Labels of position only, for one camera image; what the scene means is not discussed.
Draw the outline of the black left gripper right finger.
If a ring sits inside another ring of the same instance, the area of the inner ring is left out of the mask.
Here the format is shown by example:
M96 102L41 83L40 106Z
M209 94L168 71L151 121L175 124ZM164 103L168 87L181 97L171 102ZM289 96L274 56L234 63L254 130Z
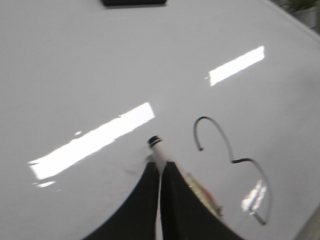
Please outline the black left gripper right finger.
M172 161L162 172L160 218L164 240L242 239L203 205Z

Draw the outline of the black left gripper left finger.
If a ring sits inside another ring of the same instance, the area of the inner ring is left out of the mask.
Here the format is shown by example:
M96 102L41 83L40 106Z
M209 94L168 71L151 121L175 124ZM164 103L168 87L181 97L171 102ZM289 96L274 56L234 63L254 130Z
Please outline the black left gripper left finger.
M117 211L86 240L154 240L160 173L155 162L146 164L137 185Z

